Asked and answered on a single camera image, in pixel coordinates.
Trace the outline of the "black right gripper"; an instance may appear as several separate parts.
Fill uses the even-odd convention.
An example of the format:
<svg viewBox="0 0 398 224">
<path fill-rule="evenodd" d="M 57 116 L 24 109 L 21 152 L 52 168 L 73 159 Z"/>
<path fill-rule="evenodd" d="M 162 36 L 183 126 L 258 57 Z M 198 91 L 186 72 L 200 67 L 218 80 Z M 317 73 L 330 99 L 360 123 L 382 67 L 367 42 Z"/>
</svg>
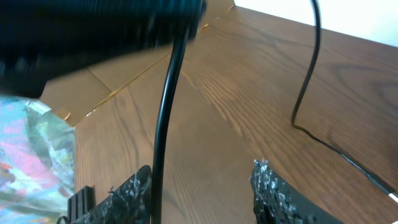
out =
<svg viewBox="0 0 398 224">
<path fill-rule="evenodd" d="M 150 167 L 142 166 L 99 204 L 94 188 L 84 186 L 68 199 L 67 215 L 56 224 L 148 224 L 151 183 Z"/>
</svg>

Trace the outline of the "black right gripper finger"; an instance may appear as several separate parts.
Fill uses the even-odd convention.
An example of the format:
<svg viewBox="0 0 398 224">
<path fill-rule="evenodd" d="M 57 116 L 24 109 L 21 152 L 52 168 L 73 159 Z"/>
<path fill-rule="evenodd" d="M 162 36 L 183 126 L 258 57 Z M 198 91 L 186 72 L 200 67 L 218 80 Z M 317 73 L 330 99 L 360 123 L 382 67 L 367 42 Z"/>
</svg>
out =
<svg viewBox="0 0 398 224">
<path fill-rule="evenodd" d="M 255 160 L 251 187 L 258 224 L 339 224 L 341 221 L 303 196 L 269 167 Z"/>
</svg>

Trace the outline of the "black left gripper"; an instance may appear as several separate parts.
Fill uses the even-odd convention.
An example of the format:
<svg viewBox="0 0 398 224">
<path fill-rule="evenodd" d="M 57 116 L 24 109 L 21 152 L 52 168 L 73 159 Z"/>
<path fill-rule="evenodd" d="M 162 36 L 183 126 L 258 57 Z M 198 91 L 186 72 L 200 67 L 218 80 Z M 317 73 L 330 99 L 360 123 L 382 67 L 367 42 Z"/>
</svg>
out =
<svg viewBox="0 0 398 224">
<path fill-rule="evenodd" d="M 1 0 L 1 93 L 39 98 L 49 80 L 196 36 L 204 0 Z"/>
</svg>

